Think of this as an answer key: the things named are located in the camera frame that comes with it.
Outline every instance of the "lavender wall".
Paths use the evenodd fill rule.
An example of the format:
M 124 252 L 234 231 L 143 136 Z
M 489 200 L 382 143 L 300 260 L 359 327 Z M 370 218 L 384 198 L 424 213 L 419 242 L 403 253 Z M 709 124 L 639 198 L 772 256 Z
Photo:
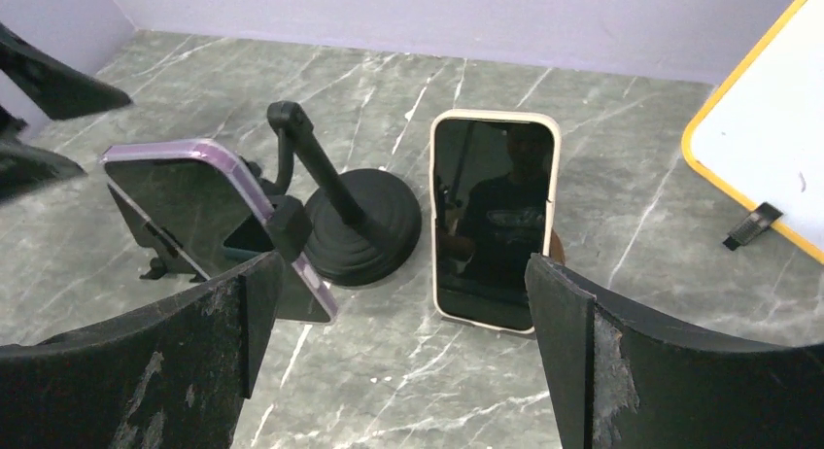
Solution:
M 135 31 L 114 0 L 0 0 L 0 21 L 84 73 L 99 70 Z M 5 75 L 0 75 L 0 103 L 29 122 L 24 139 L 49 121 Z
M 140 28 L 717 84 L 792 0 L 117 0 Z

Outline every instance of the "gray marble surface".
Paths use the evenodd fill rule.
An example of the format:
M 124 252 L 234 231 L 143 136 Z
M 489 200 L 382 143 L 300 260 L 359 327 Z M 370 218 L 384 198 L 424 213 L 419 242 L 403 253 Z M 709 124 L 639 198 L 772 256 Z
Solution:
M 824 338 L 819 264 L 774 233 L 734 253 L 720 244 L 745 212 L 679 149 L 709 86 L 150 32 L 99 77 L 136 106 L 55 124 L 35 141 L 90 177 L 0 208 L 0 343 L 33 344 L 185 287 L 138 280 L 149 254 L 96 160 L 116 143 L 205 136 L 273 177 L 264 114 L 279 99 L 304 105 L 339 169 L 386 166 L 427 212 L 435 116 L 547 114 L 565 133 L 556 229 L 570 267 L 705 327 L 781 344 Z M 291 193 L 314 187 L 298 164 Z M 426 236 L 380 285 L 333 288 L 334 326 L 277 323 L 234 447 L 560 447 L 535 343 L 442 322 L 430 276 Z

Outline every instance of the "phone bezel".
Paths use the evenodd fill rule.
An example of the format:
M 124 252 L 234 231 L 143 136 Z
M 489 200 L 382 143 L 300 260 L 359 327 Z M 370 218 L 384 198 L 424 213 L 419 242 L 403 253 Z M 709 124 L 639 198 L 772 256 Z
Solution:
M 268 197 L 263 193 L 255 177 L 243 161 L 220 143 L 206 138 L 192 138 L 163 143 L 136 143 L 127 145 L 114 145 L 106 150 L 100 157 L 100 164 L 104 166 L 115 162 L 132 162 L 146 160 L 181 160 L 190 159 L 203 162 L 217 169 L 234 186 L 241 197 L 246 201 L 252 214 L 257 221 L 266 226 L 266 222 L 274 214 L 274 208 Z M 156 223 L 146 214 L 143 209 L 135 203 L 111 177 L 106 176 L 107 184 L 138 214 L 150 224 Z M 172 244 L 182 256 L 203 276 L 209 279 L 203 269 L 191 259 L 190 255 L 178 246 L 177 242 L 170 237 L 164 238 Z M 337 319 L 338 306 L 332 297 L 331 292 L 325 282 L 309 263 L 305 255 L 301 254 L 292 263 L 292 268 L 298 277 L 312 292 L 313 297 L 329 316 L 328 322 L 300 321 L 305 324 L 318 324 L 330 326 Z
M 461 318 L 448 314 L 441 309 L 438 304 L 438 289 L 437 289 L 437 211 L 435 208 L 435 185 L 434 185 L 434 171 L 435 171 L 435 131 L 442 121 L 447 120 L 471 120 L 471 121 L 509 121 L 509 122 L 533 122 L 546 126 L 552 132 L 554 138 L 554 146 L 552 151 L 552 167 L 549 171 L 549 192 L 546 197 L 546 215 L 544 226 L 544 237 L 541 249 L 541 254 L 545 257 L 549 256 L 549 247 L 552 239 L 552 226 L 555 218 L 555 189 L 558 184 L 558 166 L 561 156 L 561 127 L 551 117 L 538 114 L 534 112 L 510 112 L 510 111 L 492 111 L 492 110 L 475 110 L 475 109 L 452 109 L 440 114 L 432 121 L 432 126 L 429 129 L 429 204 L 431 207 L 431 245 L 432 245 L 432 301 L 435 310 L 450 321 L 462 323 L 466 325 L 476 326 L 479 328 L 491 329 L 497 332 L 506 332 L 519 336 L 531 336 L 534 334 L 535 328 L 526 330 L 517 330 L 512 328 L 503 328 L 500 326 L 489 325 L 483 322 L 478 322 L 466 318 Z

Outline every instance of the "purple phone frame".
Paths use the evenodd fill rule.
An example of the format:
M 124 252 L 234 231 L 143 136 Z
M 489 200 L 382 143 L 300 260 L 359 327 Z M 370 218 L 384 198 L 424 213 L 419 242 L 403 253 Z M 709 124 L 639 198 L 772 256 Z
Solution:
M 246 164 L 244 164 L 235 153 L 210 139 L 193 138 L 161 143 L 114 145 L 103 153 L 100 157 L 100 163 L 177 159 L 199 160 L 218 169 L 243 197 L 246 204 L 249 205 L 249 209 L 252 210 L 252 214 L 255 215 L 255 218 L 261 225 L 266 226 L 269 218 L 274 214 L 275 210 L 272 207 L 272 203 L 269 202 L 269 198 L 263 193 L 263 190 L 260 188 L 260 185 Z M 122 189 L 118 187 L 111 178 L 109 178 L 109 184 L 129 205 L 136 206 L 127 194 L 123 194 Z M 330 325 L 334 323 L 338 313 L 337 303 L 324 281 L 321 280 L 321 277 L 315 271 L 315 268 L 309 263 L 309 259 L 301 253 L 292 263 L 292 268 L 329 315 L 329 323 L 322 324 Z M 197 266 L 197 269 L 201 272 L 203 271 L 199 266 Z

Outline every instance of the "purple smartphone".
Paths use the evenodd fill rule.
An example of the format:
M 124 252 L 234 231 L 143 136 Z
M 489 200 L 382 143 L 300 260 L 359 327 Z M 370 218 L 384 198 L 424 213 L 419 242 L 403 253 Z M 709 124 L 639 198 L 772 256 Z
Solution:
M 238 233 L 255 245 L 247 258 L 277 250 L 263 230 L 272 203 L 243 160 L 212 140 L 115 145 L 100 162 L 112 190 L 162 228 L 159 233 L 206 279 L 243 262 L 243 247 L 227 245 Z M 332 323 L 337 304 L 305 255 L 292 268 L 284 271 L 278 319 Z

